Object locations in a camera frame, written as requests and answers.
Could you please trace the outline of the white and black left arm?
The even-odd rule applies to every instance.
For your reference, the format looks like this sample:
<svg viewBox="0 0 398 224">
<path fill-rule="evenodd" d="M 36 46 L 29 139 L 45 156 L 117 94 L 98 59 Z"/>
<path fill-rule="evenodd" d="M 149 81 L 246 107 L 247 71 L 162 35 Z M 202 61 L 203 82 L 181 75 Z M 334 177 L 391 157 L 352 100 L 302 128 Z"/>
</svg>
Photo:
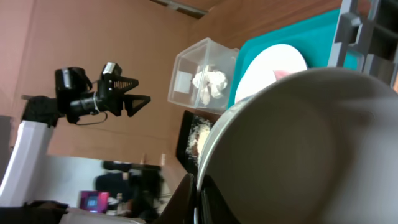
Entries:
<svg viewBox="0 0 398 224">
<path fill-rule="evenodd" d="M 60 116 L 56 98 L 28 98 L 1 184 L 1 220 L 4 220 L 1 223 L 61 223 L 72 215 L 58 202 L 28 203 L 34 180 L 39 180 L 41 159 Z M 195 191 L 193 175 L 186 174 L 162 214 L 152 223 L 193 223 Z M 46 203 L 50 203 L 49 208 L 40 207 Z"/>
</svg>

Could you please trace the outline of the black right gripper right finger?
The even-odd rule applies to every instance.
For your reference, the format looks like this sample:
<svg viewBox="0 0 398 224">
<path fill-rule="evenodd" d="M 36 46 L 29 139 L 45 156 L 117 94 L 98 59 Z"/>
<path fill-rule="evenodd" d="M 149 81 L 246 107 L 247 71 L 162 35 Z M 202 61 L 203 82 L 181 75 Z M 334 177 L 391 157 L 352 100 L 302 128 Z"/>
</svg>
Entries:
<svg viewBox="0 0 398 224">
<path fill-rule="evenodd" d="M 200 193 L 200 223 L 239 224 L 214 180 L 206 175 Z"/>
</svg>

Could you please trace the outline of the white tissue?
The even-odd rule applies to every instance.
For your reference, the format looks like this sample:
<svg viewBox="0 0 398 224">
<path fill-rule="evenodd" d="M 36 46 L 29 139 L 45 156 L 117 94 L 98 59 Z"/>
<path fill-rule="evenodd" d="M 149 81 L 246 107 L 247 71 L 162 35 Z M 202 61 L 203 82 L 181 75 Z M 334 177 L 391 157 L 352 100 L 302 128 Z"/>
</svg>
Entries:
<svg viewBox="0 0 398 224">
<path fill-rule="evenodd" d="M 203 65 L 197 68 L 192 84 L 198 89 L 200 102 L 208 105 L 212 99 L 219 100 L 224 97 L 223 92 L 228 86 L 228 79 L 226 74 L 214 65 Z"/>
</svg>

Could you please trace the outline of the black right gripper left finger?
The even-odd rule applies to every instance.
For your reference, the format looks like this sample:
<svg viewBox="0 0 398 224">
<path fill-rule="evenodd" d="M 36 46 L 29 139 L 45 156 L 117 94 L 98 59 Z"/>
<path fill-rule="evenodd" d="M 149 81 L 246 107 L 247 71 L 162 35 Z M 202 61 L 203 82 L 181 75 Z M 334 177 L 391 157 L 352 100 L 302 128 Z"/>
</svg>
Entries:
<svg viewBox="0 0 398 224">
<path fill-rule="evenodd" d="M 195 179 L 186 174 L 160 216 L 152 224 L 193 224 Z"/>
</svg>

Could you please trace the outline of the white rice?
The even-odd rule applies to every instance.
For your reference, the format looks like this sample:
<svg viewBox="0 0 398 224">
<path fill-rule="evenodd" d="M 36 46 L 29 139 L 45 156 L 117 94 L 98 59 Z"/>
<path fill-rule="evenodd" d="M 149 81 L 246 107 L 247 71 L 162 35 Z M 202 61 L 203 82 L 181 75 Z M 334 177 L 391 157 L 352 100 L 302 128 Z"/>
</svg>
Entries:
<svg viewBox="0 0 398 224">
<path fill-rule="evenodd" d="M 194 115 L 188 135 L 185 155 L 190 163 L 198 167 L 206 139 L 213 127 L 213 123 L 201 116 Z"/>
</svg>

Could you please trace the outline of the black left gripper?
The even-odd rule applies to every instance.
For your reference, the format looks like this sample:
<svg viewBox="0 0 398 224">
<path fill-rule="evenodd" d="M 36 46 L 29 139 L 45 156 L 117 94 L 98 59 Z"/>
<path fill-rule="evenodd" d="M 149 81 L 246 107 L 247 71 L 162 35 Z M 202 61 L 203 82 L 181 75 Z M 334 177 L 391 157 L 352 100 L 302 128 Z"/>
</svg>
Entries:
<svg viewBox="0 0 398 224">
<path fill-rule="evenodd" d="M 124 108 L 129 117 L 134 116 L 140 109 L 150 103 L 151 97 L 146 95 L 124 95 L 129 90 L 137 87 L 139 80 L 123 77 L 121 75 L 105 74 L 97 82 L 94 92 L 79 93 L 68 103 L 68 122 L 77 124 L 81 116 L 105 114 L 121 116 Z"/>
</svg>

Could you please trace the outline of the grey bowl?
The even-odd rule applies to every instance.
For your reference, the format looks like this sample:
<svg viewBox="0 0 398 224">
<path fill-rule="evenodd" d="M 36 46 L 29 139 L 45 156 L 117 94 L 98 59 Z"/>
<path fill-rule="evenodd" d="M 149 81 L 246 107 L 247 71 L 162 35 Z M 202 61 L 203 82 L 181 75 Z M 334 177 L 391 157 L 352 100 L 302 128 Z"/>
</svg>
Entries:
<svg viewBox="0 0 398 224">
<path fill-rule="evenodd" d="M 343 68 L 285 77 L 236 103 L 200 157 L 239 223 L 396 223 L 397 93 Z"/>
</svg>

